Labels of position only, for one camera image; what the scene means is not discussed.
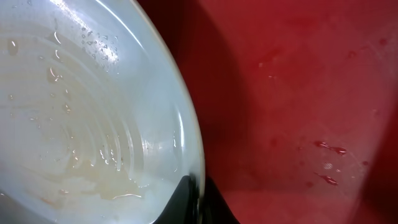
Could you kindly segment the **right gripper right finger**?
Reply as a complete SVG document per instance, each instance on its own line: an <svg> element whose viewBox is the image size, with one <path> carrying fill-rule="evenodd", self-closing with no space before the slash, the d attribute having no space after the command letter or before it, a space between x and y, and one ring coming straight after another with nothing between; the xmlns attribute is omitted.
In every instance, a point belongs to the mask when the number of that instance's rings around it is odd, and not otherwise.
<svg viewBox="0 0 398 224"><path fill-rule="evenodd" d="M202 224L239 224L211 177L205 180Z"/></svg>

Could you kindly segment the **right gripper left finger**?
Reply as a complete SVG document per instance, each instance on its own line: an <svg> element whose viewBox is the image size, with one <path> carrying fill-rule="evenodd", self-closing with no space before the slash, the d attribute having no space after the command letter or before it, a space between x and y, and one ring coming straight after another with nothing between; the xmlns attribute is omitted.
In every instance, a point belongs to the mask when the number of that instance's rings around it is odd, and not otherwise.
<svg viewBox="0 0 398 224"><path fill-rule="evenodd" d="M154 224L196 224L197 213L197 185L189 175L185 175Z"/></svg>

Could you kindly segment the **light blue plate bottom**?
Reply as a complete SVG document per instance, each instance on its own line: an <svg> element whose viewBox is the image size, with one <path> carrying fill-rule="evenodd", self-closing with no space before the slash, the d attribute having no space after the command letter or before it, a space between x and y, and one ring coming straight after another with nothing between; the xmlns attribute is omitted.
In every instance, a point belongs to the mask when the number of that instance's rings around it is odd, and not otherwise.
<svg viewBox="0 0 398 224"><path fill-rule="evenodd" d="M136 1L1 2L1 222L154 223L205 192L197 116Z"/></svg>

